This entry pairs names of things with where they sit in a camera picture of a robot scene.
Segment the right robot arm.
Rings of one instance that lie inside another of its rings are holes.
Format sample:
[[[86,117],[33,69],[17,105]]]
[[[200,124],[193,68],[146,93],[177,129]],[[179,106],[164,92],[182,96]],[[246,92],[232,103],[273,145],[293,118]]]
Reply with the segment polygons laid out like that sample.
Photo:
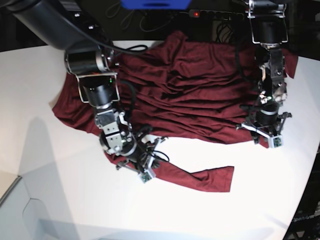
[[[129,109],[124,109],[117,73],[111,70],[116,52],[132,54],[133,50],[92,37],[77,26],[75,19],[58,0],[3,0],[0,5],[46,44],[64,51],[66,70],[77,79],[81,101],[93,108],[103,151],[123,157],[116,168],[132,170],[144,182],[155,178],[155,169],[169,160],[165,154],[156,151],[164,138],[143,142],[152,127],[147,124],[137,131],[133,129],[131,118],[136,91],[132,84],[125,82],[131,100]]]

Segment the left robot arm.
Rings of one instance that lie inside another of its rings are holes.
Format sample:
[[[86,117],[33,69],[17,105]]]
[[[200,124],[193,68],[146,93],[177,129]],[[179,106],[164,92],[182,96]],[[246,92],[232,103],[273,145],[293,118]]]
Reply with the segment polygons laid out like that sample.
[[[251,27],[251,40],[257,45],[256,61],[260,78],[256,80],[257,98],[253,104],[242,104],[247,112],[245,120],[236,129],[250,132],[255,144],[263,139],[268,148],[284,144],[281,134],[289,112],[279,113],[287,99],[285,83],[285,56],[282,44],[288,42],[285,22],[286,4],[272,0],[246,0],[246,13]]]

